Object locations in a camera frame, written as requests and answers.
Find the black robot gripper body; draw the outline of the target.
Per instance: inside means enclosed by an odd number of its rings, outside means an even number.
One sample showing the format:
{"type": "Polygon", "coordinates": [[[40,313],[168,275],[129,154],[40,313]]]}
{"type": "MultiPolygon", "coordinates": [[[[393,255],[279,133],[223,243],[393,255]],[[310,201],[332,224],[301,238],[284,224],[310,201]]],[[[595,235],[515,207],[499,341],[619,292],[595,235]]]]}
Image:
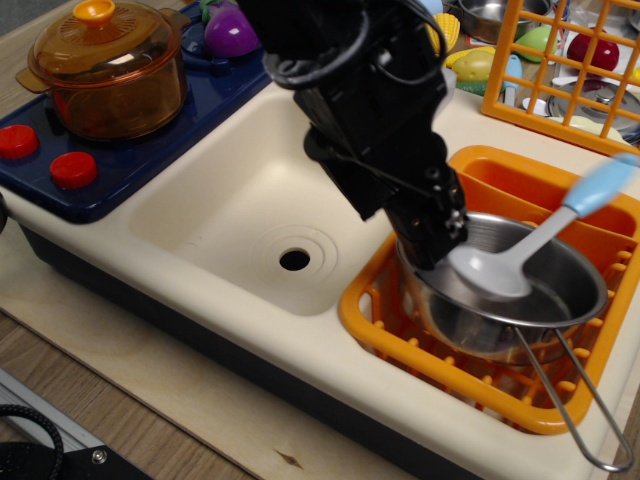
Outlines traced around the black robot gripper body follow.
{"type": "Polygon", "coordinates": [[[242,1],[273,81],[356,162],[424,195],[456,176],[432,129],[444,55],[419,1],[242,1]]]}

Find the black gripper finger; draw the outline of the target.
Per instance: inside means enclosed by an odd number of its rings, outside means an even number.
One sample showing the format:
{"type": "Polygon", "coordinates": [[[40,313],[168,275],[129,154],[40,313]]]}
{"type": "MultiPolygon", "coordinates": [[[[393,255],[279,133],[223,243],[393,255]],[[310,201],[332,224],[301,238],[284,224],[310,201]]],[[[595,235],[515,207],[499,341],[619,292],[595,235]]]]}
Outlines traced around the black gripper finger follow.
{"type": "Polygon", "coordinates": [[[467,240],[465,194],[453,169],[427,169],[416,186],[398,185],[384,210],[417,269],[434,269],[467,240]]]}
{"type": "Polygon", "coordinates": [[[348,150],[322,134],[307,134],[303,148],[311,160],[320,164],[363,220],[385,208],[398,193],[387,181],[360,165],[348,150]]]}

